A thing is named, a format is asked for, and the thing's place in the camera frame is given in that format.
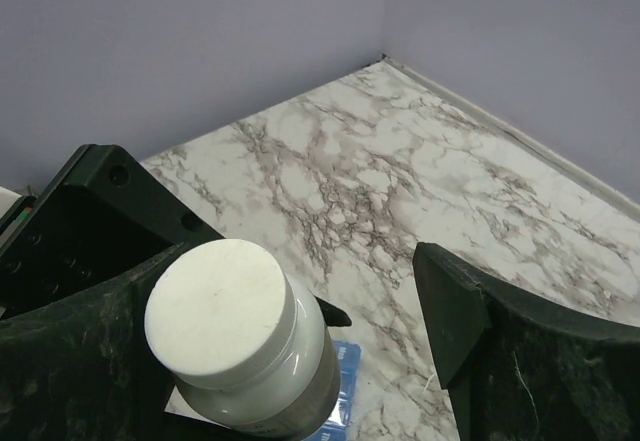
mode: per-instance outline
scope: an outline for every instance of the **plastic bottle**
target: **plastic bottle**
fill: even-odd
[[[177,259],[149,297],[145,333],[185,401],[215,423],[303,439],[336,404],[340,368],[315,297],[248,241]]]

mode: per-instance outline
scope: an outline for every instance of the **gray wall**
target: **gray wall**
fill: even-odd
[[[146,157],[347,74],[385,0],[0,0],[0,185],[80,144]]]
[[[388,0],[384,49],[640,201],[640,0]]]

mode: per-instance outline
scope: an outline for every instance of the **baseboard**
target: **baseboard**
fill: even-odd
[[[584,169],[576,166],[571,161],[563,158],[559,154],[555,153],[551,149],[533,139],[531,136],[523,133],[517,128],[514,128],[506,121],[493,116],[491,113],[488,113],[479,106],[476,106],[462,96],[457,95],[456,93],[427,78],[426,76],[415,72],[413,69],[405,66],[399,61],[396,61],[388,56],[384,56],[383,62],[389,64],[390,66],[393,66],[397,70],[409,76],[414,81],[420,83],[429,91],[432,91],[442,99],[456,106],[458,109],[468,113],[476,121],[481,122],[494,133],[503,136],[504,138],[517,144],[536,158],[540,159],[558,172],[567,176],[573,182],[579,184],[595,196],[598,196],[603,201],[622,211],[633,220],[640,221],[640,205],[622,194],[620,191],[617,191],[616,189],[612,188]]]

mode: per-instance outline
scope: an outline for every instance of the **marble table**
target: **marble table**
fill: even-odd
[[[384,62],[145,166],[349,312],[332,334],[363,350],[352,440],[458,439],[413,279],[418,241],[640,325],[640,225]]]

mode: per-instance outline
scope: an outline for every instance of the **blue object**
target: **blue object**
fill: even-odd
[[[362,350],[357,344],[334,341],[333,346],[340,362],[340,394],[331,416],[306,441],[347,441],[347,427],[351,419],[353,396],[356,392],[358,367]]]

